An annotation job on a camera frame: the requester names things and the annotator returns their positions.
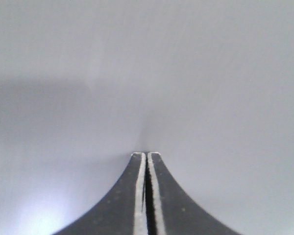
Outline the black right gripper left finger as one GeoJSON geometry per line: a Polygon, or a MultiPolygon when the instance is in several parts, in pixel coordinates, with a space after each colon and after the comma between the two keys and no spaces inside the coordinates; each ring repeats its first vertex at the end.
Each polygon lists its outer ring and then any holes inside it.
{"type": "Polygon", "coordinates": [[[57,235],[142,235],[146,154],[134,152],[107,194],[57,235]]]}

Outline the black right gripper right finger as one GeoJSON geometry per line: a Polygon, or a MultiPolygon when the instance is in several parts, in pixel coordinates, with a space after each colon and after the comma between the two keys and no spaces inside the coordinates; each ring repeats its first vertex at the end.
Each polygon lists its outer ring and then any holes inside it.
{"type": "Polygon", "coordinates": [[[237,235],[200,207],[178,184],[160,153],[147,154],[149,235],[237,235]]]}

